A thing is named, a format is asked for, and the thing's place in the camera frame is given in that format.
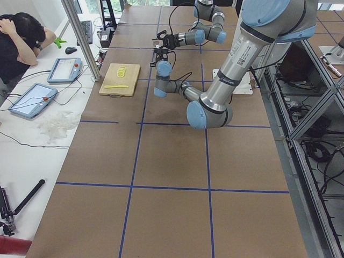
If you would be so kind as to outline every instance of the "red object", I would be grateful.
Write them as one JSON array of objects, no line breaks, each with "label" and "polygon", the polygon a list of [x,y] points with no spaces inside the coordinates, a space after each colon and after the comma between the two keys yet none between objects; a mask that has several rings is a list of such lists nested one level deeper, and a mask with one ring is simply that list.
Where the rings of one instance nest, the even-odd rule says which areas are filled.
[{"label": "red object", "polygon": [[32,241],[0,235],[0,254],[26,255]]}]

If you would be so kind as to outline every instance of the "computer mouse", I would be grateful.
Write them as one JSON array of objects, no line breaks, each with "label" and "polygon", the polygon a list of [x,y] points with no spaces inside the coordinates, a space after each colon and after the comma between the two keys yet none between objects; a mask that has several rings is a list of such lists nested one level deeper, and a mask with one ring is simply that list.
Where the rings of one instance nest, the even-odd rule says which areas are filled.
[{"label": "computer mouse", "polygon": [[66,50],[64,51],[67,55],[77,51],[75,47],[67,47]]}]

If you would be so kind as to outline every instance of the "white desk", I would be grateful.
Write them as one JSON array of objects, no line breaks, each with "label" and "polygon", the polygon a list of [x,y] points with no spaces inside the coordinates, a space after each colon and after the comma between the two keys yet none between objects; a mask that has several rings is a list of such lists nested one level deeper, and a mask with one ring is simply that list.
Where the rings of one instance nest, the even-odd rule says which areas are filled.
[{"label": "white desk", "polygon": [[[67,20],[65,20],[56,30],[55,34],[57,36],[62,31],[66,22]],[[96,44],[99,46],[100,44],[96,32],[94,32],[93,35],[95,44],[90,45],[90,48],[93,55],[96,56],[99,51]],[[82,59],[83,65],[87,65],[80,47],[76,46],[76,37],[70,25],[62,36],[62,39],[67,41],[67,43],[61,44],[62,48],[58,49],[55,44],[48,46],[38,56],[38,65],[30,67],[24,76],[42,70],[50,70],[56,58],[65,56],[79,57]],[[65,49],[67,46],[77,47],[78,50],[71,55],[66,55]],[[47,76],[48,73],[45,73],[23,79],[14,88],[12,93],[23,94],[35,82],[49,85],[46,81]],[[64,112],[72,112],[72,115],[76,117],[77,121],[80,121],[80,115],[92,91],[94,79],[88,69],[78,80],[82,84],[82,88],[69,103],[66,105],[59,105],[56,102],[51,102],[49,106],[34,119],[28,120],[15,116],[9,111],[1,111],[0,122],[2,125],[0,126],[0,131],[25,144],[70,146],[76,132],[76,127],[68,130],[66,137],[51,141],[48,135],[41,134],[42,129],[39,128],[39,124],[45,122],[49,123],[51,119],[54,119],[54,117]],[[61,91],[68,86],[68,84],[55,84],[53,86],[56,87],[58,91]],[[74,82],[68,89],[65,89],[57,95],[56,101],[65,103],[79,87],[80,84]],[[16,98],[9,97],[9,100],[15,101]],[[11,103],[9,100],[3,103],[0,110],[6,110],[10,106]],[[45,179],[46,181],[36,195],[22,209],[19,215],[15,216],[17,230],[13,237],[33,240],[67,152],[67,148],[22,146],[12,139],[0,134],[0,185],[2,188],[6,189],[11,208],[14,210],[40,179]],[[3,255],[2,257],[14,258],[22,256]]]}]

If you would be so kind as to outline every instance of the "tablet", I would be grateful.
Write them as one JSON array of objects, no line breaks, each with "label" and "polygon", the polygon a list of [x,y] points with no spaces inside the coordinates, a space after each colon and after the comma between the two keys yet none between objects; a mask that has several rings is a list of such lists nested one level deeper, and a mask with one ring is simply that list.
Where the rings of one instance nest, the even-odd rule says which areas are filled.
[{"label": "tablet", "polygon": [[57,58],[48,75],[48,83],[74,82],[81,69],[80,58]]},{"label": "tablet", "polygon": [[9,111],[26,118],[33,118],[37,116],[57,94],[57,89],[35,83],[9,107]]}]

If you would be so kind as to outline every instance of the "cutting board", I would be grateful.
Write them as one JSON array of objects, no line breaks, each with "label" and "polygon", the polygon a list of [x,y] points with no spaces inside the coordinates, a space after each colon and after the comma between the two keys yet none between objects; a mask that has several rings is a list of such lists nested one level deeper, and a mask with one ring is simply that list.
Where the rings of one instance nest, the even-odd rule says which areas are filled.
[{"label": "cutting board", "polygon": [[[123,77],[117,76],[117,71],[123,70],[125,67],[125,72]],[[119,96],[133,96],[136,82],[138,80],[140,73],[139,64],[127,64],[127,63],[112,63],[106,72],[103,84],[99,90],[100,95],[119,95]],[[106,89],[105,86],[116,86],[116,85],[126,85],[127,88],[109,88]]]}]

